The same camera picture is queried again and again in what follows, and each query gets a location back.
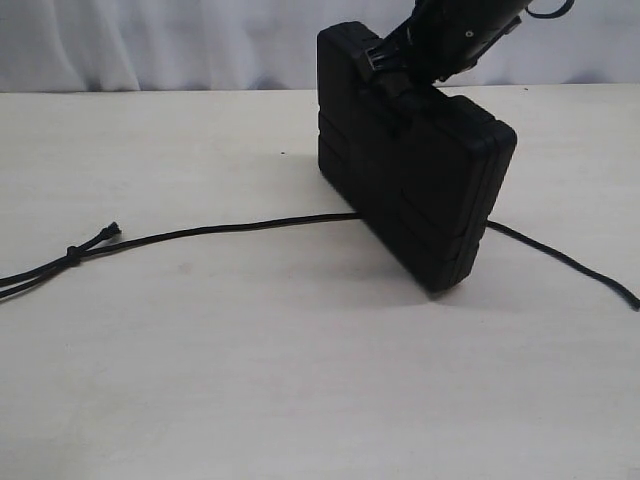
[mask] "black rope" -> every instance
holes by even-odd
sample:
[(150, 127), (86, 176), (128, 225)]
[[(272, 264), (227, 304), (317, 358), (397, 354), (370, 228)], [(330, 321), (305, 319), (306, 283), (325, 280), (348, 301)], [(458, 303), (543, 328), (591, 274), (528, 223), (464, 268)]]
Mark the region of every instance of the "black rope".
[(554, 20), (556, 18), (564, 17), (567, 13), (571, 11), (573, 6), (575, 5), (576, 0), (567, 0), (565, 4), (560, 7), (555, 12), (551, 13), (535, 13), (529, 10), (529, 7), (526, 8), (527, 13), (531, 15), (533, 18), (537, 18), (540, 20)]
[[(74, 266), (80, 265), (82, 261), (99, 256), (113, 255), (124, 250), (130, 250), (132, 248), (139, 248), (146, 245), (153, 245), (155, 243), (166, 242), (169, 240), (175, 240), (178, 238), (194, 237), (198, 235), (210, 235), (215, 233), (236, 233), (236, 232), (251, 232), (258, 230), (268, 230), (275, 228), (291, 227), (296, 225), (311, 225), (316, 223), (327, 222), (340, 222), (349, 220), (358, 220), (361, 216), (357, 213), (339, 213), (328, 215), (315, 215), (307, 217), (294, 217), (285, 218), (279, 220), (269, 220), (265, 222), (246, 223), (239, 225), (219, 225), (213, 227), (201, 227), (188, 230), (179, 230), (176, 232), (164, 233), (160, 235), (152, 235), (150, 237), (139, 238), (136, 240), (129, 240), (125, 242), (114, 243), (112, 245), (106, 245), (100, 248), (94, 248), (98, 244), (112, 240), (118, 236), (121, 231), (116, 223), (112, 223), (107, 228), (103, 229), (98, 235), (89, 240), (88, 242), (80, 245), (79, 247), (69, 247), (67, 254), (64, 257), (60, 257), (53, 262), (47, 263), (42, 267), (35, 268), (20, 275), (14, 275), (12, 277), (0, 279), (0, 287), (11, 287), (5, 290), (0, 290), (0, 301), (15, 297), (19, 294), (26, 293), (52, 278), (60, 275), (65, 270)], [(506, 227), (500, 223), (491, 222), (487, 223), (489, 228), (503, 233), (515, 240), (518, 240), (525, 245), (528, 245), (536, 250), (539, 250), (551, 257), (561, 261), (562, 263), (570, 266), (578, 272), (606, 285), (622, 298), (636, 311), (640, 311), (640, 299), (636, 297), (630, 290), (616, 282), (615, 280), (606, 277), (594, 270), (591, 270), (584, 265), (578, 263), (576, 260), (565, 255), (554, 248), (537, 242), (515, 230)]]

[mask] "white backdrop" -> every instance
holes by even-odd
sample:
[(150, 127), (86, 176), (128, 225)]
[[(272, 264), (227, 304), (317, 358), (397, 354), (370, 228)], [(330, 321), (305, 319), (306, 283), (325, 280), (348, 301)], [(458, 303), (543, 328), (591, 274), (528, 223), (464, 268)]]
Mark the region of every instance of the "white backdrop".
[[(537, 0), (537, 11), (563, 0)], [(0, 90), (313, 88), (315, 35), (381, 35), (414, 0), (0, 0)], [(640, 0), (578, 0), (451, 84), (640, 81)]]

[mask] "white table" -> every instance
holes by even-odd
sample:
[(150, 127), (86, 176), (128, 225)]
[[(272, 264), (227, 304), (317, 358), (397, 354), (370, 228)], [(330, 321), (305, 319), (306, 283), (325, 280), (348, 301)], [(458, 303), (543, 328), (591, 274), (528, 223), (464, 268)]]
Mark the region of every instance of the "white table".
[[(521, 142), (493, 218), (640, 291), (640, 86), (467, 88)], [(0, 96), (1, 272), (348, 211), (314, 92)], [(640, 316), (487, 233), (429, 300), (359, 222), (180, 240), (0, 305), (0, 479), (640, 478)]]

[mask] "black case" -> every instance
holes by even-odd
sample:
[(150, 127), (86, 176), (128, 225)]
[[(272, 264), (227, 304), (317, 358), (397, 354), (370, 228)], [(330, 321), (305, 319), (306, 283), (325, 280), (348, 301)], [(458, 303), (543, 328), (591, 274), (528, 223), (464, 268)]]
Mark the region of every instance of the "black case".
[(379, 41), (361, 23), (318, 36), (320, 169), (415, 278), (439, 292), (471, 273), (517, 137), (466, 97), (407, 89), (402, 74), (383, 77), (386, 88), (365, 84), (357, 62)]

